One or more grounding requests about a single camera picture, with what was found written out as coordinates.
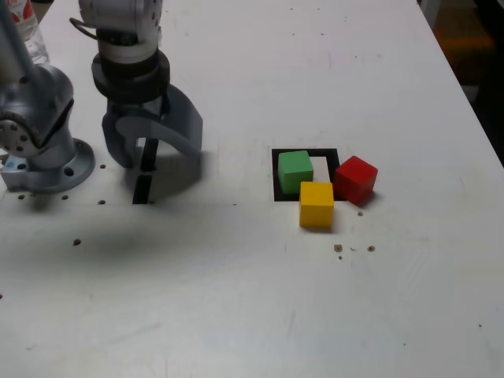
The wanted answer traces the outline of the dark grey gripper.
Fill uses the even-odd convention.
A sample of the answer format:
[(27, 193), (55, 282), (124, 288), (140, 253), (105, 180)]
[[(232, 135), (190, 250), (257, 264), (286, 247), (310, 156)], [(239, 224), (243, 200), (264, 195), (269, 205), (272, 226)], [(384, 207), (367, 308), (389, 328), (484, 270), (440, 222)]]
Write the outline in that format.
[(148, 102), (127, 103), (107, 96), (102, 130), (107, 150), (122, 167), (132, 168), (137, 139), (157, 139), (180, 153), (199, 158), (202, 152), (202, 116), (178, 88)]

